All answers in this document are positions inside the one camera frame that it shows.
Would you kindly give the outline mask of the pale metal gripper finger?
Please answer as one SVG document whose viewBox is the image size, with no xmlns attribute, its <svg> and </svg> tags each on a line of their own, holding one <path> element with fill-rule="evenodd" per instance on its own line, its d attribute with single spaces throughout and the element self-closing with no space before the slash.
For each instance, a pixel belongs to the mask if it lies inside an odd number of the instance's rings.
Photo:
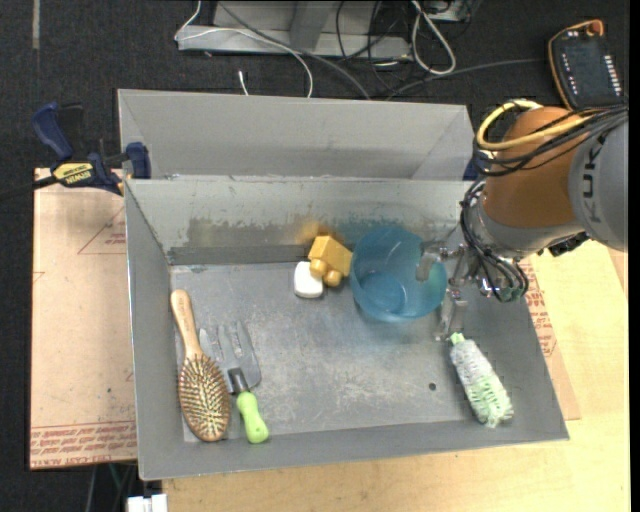
<svg viewBox="0 0 640 512">
<path fill-rule="evenodd" d="M 452 334 L 462 332 L 464 318 L 469 303 L 463 299 L 446 298 L 439 312 L 439 322 L 435 338 L 439 341 L 448 339 Z"/>
<path fill-rule="evenodd" d="M 415 278 L 417 281 L 428 281 L 433 266 L 440 263 L 440 256 L 434 252 L 423 252 L 416 265 Z"/>
</svg>

